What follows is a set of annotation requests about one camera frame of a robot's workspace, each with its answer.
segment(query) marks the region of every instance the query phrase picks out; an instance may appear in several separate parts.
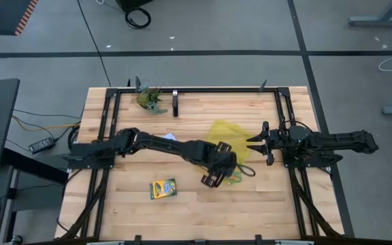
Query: floor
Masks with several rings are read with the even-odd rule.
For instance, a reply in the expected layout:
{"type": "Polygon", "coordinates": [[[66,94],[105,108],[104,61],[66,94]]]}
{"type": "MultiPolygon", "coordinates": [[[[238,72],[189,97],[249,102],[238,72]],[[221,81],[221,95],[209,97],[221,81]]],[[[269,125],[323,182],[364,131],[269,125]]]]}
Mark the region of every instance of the floor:
{"type": "MultiPolygon", "coordinates": [[[[117,7],[114,0],[105,2],[117,7]]],[[[343,152],[338,166],[355,236],[392,240],[392,116],[380,113],[382,106],[392,105],[392,72],[378,70],[392,56],[392,27],[347,25],[348,17],[376,15],[388,2],[154,0],[144,6],[152,24],[133,30],[117,10],[80,0],[112,86],[126,86],[135,76],[153,86],[249,86],[265,79],[268,86],[308,86],[321,129],[327,124],[333,133],[372,132],[380,150],[373,155],[343,152]],[[297,18],[292,18],[291,3],[297,18]],[[304,43],[297,41],[297,19],[304,43]],[[301,56],[304,49],[376,52],[301,56]]],[[[108,86],[95,52],[76,0],[40,0],[21,36],[0,36],[0,57],[5,57],[0,58],[0,79],[20,79],[17,109],[79,116],[88,88],[108,86]]],[[[76,121],[16,115],[39,125],[76,121]]],[[[8,135],[24,147],[45,137],[15,123],[8,135]]],[[[31,156],[9,142],[7,147],[31,156]]],[[[67,152],[62,140],[38,156],[67,152]]],[[[23,176],[20,183],[39,181],[23,176]]],[[[52,239],[56,225],[48,220],[58,216],[61,189],[24,193],[23,198],[47,201],[40,210],[20,212],[15,233],[26,242],[52,239]]]]}

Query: yellow plastic bag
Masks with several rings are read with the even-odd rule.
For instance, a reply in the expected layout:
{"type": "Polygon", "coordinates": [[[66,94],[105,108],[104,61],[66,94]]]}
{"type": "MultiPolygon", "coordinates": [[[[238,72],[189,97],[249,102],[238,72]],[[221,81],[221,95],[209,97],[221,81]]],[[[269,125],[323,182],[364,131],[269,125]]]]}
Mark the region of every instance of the yellow plastic bag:
{"type": "MultiPolygon", "coordinates": [[[[246,140],[252,136],[251,133],[243,130],[239,125],[224,120],[216,120],[204,140],[213,144],[224,142],[230,145],[232,151],[237,154],[237,163],[244,164],[250,154],[250,149],[246,147],[248,145],[246,140]]],[[[224,181],[233,184],[241,182],[241,180],[242,173],[236,169],[233,175],[230,178],[225,178],[224,181]]]]}

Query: black metal frame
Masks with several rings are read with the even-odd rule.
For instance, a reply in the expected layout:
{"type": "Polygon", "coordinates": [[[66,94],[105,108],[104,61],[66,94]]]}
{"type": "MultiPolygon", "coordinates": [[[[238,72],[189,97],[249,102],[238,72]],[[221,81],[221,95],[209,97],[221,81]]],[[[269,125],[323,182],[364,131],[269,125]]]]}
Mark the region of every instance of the black metal frame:
{"type": "MultiPolygon", "coordinates": [[[[285,117],[284,117],[284,111],[282,107],[282,102],[281,102],[281,96],[285,98],[285,102],[287,105],[287,112],[289,115],[289,120],[294,120],[294,111],[293,111],[293,105],[291,102],[290,98],[290,92],[288,87],[280,87],[280,88],[261,88],[258,87],[237,87],[237,88],[161,88],[161,91],[163,93],[173,93],[173,91],[178,91],[179,93],[273,93],[275,96],[275,101],[276,101],[276,108],[278,111],[278,118],[279,121],[282,122],[285,117]]],[[[101,124],[99,127],[99,134],[98,134],[98,140],[103,140],[104,139],[104,132],[106,128],[106,121],[108,119],[108,110],[110,107],[110,102],[111,102],[111,97],[115,97],[114,100],[114,109],[113,109],[113,115],[112,115],[112,122],[110,126],[110,135],[109,138],[113,138],[114,134],[116,132],[116,123],[118,119],[118,109],[120,105],[120,96],[125,93],[136,93],[134,88],[107,88],[107,91],[105,93],[105,101],[104,101],[104,106],[103,106],[103,112],[102,112],[102,118],[101,118],[101,124]]],[[[308,182],[308,176],[306,173],[306,169],[301,169],[301,179],[302,179],[302,185],[304,187],[304,190],[306,192],[306,195],[308,198],[311,198],[311,190],[308,182]]],[[[102,178],[105,178],[105,182],[108,181],[108,173],[109,169],[104,169],[103,170],[103,176],[102,178]]],[[[293,182],[293,179],[296,178],[295,175],[295,169],[294,168],[289,168],[289,173],[290,173],[290,181],[293,182]]],[[[96,185],[96,178],[97,178],[97,169],[92,170],[91,174],[91,181],[89,183],[89,188],[88,188],[88,194],[87,194],[87,200],[86,200],[86,205],[88,205],[91,202],[91,197],[93,196],[93,192],[95,190],[95,185],[96,185]]],[[[301,238],[306,237],[306,227],[305,227],[305,221],[304,221],[304,215],[302,212],[301,208],[301,203],[300,203],[300,198],[299,195],[294,191],[292,188],[293,192],[293,199],[295,202],[295,211],[297,214],[297,222],[299,226],[299,233],[301,238]]],[[[102,196],[99,199],[99,204],[97,208],[97,215],[96,215],[96,221],[95,221],[95,229],[94,229],[94,237],[99,238],[99,233],[101,231],[101,223],[102,223],[102,214],[103,214],[103,208],[104,208],[104,201],[105,201],[105,191],[102,194],[102,196]]],[[[310,213],[310,220],[311,220],[311,227],[312,227],[312,234],[313,235],[319,235],[319,228],[318,225],[313,218],[313,216],[310,213]]],[[[81,230],[80,237],[85,238],[87,236],[87,230],[88,230],[88,218],[84,222],[81,230]]],[[[273,240],[261,240],[262,244],[269,242],[273,243],[273,240]]],[[[179,241],[158,241],[160,243],[174,243],[174,242],[179,242],[179,241]]],[[[224,244],[228,243],[231,244],[233,243],[240,243],[240,244],[255,244],[254,240],[248,240],[248,241],[217,241],[220,242],[219,244],[224,244]]]]}

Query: black desk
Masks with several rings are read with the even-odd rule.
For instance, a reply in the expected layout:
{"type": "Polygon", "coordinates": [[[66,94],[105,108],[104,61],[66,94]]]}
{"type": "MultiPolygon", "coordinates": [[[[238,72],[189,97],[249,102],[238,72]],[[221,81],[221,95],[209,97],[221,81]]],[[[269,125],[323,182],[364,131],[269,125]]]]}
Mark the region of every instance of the black desk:
{"type": "Polygon", "coordinates": [[[15,169],[51,180],[57,184],[65,184],[67,180],[66,172],[4,148],[18,87],[19,80],[17,79],[0,80],[0,197],[4,197],[0,200],[0,236],[4,239],[3,242],[10,241],[16,218],[16,212],[13,212],[13,201],[9,200],[16,196],[17,179],[15,178],[12,183],[15,169]],[[10,215],[6,221],[7,225],[3,228],[1,226],[6,209],[10,215]]]}

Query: power adapter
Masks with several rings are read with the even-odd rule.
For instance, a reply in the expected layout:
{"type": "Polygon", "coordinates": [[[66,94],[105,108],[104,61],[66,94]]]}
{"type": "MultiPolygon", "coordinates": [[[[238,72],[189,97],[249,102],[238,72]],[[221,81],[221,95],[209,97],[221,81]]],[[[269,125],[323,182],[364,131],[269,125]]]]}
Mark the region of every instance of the power adapter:
{"type": "Polygon", "coordinates": [[[38,152],[52,148],[54,146],[55,146],[54,139],[49,137],[49,138],[46,138],[44,140],[41,140],[39,142],[36,142],[34,144],[29,145],[28,148],[30,149],[31,153],[36,154],[38,152]]]}

